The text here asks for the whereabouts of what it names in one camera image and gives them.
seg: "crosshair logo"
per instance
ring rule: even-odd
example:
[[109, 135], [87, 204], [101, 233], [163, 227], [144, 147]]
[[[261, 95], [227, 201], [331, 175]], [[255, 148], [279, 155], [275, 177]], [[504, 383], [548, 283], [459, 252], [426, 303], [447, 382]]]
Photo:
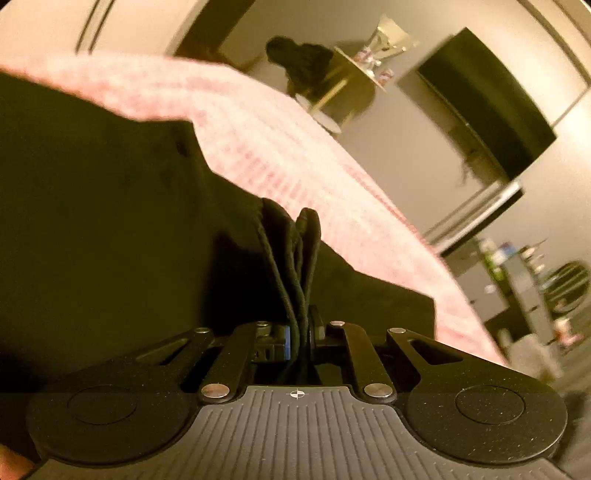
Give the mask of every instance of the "crosshair logo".
[[299, 400], [304, 395], [307, 395], [307, 393], [302, 392], [302, 390], [294, 390], [293, 392], [290, 392], [289, 395], [290, 395], [290, 397], [293, 397], [296, 400]]

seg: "pink blanket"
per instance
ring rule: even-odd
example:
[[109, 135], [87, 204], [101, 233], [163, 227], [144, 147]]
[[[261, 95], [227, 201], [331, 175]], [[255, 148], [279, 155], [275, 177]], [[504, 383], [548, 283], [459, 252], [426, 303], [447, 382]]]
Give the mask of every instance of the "pink blanket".
[[191, 120], [213, 171], [294, 218], [317, 210], [323, 240], [355, 269], [435, 299], [440, 342], [504, 364], [443, 263], [289, 97], [226, 66], [179, 59], [53, 56], [0, 67], [132, 119]]

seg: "hand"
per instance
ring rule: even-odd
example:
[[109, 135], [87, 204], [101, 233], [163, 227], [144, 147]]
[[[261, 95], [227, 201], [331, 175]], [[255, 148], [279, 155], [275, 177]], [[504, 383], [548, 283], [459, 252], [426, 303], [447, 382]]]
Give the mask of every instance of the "hand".
[[0, 480], [19, 480], [33, 468], [29, 459], [0, 445]]

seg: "ribbed grip surface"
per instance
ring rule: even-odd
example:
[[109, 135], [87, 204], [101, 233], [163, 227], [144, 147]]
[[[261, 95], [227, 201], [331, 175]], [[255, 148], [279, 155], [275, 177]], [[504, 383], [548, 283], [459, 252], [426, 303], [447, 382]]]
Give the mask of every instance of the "ribbed grip surface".
[[565, 480], [546, 460], [481, 468], [445, 459], [404, 427], [396, 411], [346, 387], [248, 387], [204, 407], [169, 449], [132, 465], [79, 468], [46, 462], [31, 480]]

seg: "black tv screen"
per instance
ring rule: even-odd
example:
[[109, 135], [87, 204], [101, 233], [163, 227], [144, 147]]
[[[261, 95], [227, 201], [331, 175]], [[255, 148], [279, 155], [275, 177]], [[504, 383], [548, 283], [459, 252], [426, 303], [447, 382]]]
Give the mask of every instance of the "black tv screen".
[[556, 139], [515, 77], [467, 28], [418, 72], [465, 120], [510, 179]]

